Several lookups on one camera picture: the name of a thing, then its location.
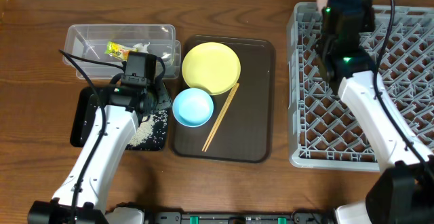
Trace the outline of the pile of white rice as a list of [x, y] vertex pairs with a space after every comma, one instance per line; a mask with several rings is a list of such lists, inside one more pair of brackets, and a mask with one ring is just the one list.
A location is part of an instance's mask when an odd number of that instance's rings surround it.
[[168, 131], [168, 110], [145, 117], [126, 149], [159, 151], [164, 148]]

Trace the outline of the light blue bowl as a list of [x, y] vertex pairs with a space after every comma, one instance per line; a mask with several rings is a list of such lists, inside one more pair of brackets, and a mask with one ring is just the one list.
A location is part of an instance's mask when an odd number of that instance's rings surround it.
[[212, 97], [198, 88], [179, 93], [173, 102], [172, 113], [178, 123], [195, 128], [204, 125], [214, 112]]

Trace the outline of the white tissue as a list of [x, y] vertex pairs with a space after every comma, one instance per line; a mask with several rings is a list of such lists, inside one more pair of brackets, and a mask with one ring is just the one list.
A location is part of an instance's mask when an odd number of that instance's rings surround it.
[[137, 51], [137, 52], [142, 52], [142, 53], [148, 53], [148, 47], [150, 46], [150, 43], [137, 43], [136, 45], [133, 46], [133, 48]]

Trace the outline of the yellow green snack wrapper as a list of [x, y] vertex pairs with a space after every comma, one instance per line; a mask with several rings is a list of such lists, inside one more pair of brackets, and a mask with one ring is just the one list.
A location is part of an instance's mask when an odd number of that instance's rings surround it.
[[108, 54], [109, 56], [126, 61], [128, 58], [128, 55], [130, 52], [137, 52], [137, 48], [131, 48], [127, 47], [118, 43], [114, 43], [112, 41], [109, 41], [106, 46], [105, 54]]

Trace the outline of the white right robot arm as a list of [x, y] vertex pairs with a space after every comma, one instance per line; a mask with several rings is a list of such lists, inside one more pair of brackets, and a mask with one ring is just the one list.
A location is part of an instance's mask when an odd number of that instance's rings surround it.
[[390, 99], [376, 64], [359, 45], [373, 31], [372, 0], [317, 0], [321, 78], [350, 109], [377, 159], [381, 176], [360, 202], [335, 210], [337, 223], [432, 223], [433, 152]]

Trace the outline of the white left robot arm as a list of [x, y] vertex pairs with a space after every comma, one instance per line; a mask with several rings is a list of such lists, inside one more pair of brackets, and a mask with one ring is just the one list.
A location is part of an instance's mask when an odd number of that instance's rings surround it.
[[150, 214], [133, 204], [120, 204], [106, 211], [113, 177], [121, 157], [144, 117], [169, 109], [172, 101], [157, 73], [160, 57], [130, 52], [122, 72], [97, 88], [92, 82], [89, 106], [93, 122], [83, 120], [89, 129], [73, 169], [49, 202], [31, 206], [28, 223], [150, 223]]

